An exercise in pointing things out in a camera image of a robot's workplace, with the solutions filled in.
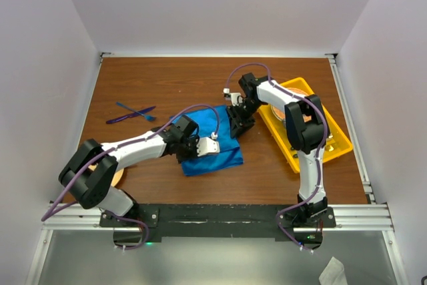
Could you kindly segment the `blue cloth napkin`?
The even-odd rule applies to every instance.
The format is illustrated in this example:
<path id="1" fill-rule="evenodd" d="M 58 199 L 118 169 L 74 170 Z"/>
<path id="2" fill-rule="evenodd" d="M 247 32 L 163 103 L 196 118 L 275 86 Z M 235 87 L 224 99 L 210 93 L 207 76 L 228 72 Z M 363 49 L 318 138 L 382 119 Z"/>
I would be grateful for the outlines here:
<path id="1" fill-rule="evenodd" d="M 220 152 L 218 154 L 182 162 L 181 167 L 186 176 L 208 174 L 218 170 L 240 166 L 244 162 L 238 140 L 230 136 L 230 123 L 226 112 L 226 106 L 218 105 L 215 106 L 215 109 L 220 117 L 217 139 L 220 145 Z M 187 112 L 186 115 L 199 125 L 199 137 L 210 136 L 216 128 L 217 119 L 211 109 L 199 109 Z"/>

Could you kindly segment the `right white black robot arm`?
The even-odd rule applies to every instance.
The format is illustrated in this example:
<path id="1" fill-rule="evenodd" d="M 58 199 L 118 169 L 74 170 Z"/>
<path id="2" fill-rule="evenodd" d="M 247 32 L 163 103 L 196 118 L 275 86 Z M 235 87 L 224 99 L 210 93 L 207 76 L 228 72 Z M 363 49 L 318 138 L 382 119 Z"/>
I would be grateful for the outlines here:
<path id="1" fill-rule="evenodd" d="M 243 95 L 232 93 L 229 83 L 223 89 L 224 97 L 231 101 L 226 108 L 231 137 L 237 138 L 254 126 L 254 114 L 262 105 L 272 105 L 284 112 L 287 139 L 297 151 L 300 165 L 298 203 L 284 211 L 294 214 L 295 222 L 313 226 L 328 208 L 323 156 L 330 131 L 320 98 L 298 95 L 271 77 L 256 78 L 253 73 L 243 75 L 239 85 Z"/>

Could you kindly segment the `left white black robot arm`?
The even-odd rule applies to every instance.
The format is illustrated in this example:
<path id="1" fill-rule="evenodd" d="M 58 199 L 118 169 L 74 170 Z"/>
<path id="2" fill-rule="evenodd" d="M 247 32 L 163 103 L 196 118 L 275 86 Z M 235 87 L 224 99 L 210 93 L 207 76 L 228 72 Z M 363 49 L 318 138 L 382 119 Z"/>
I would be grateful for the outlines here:
<path id="1" fill-rule="evenodd" d="M 175 155 L 182 163 L 206 155 L 209 138 L 200 137 L 198 125 L 183 115 L 146 133 L 100 144 L 84 141 L 59 174 L 64 191 L 84 209 L 99 208 L 122 226 L 140 221 L 138 203 L 123 190 L 111 185 L 114 175 L 145 160 Z"/>

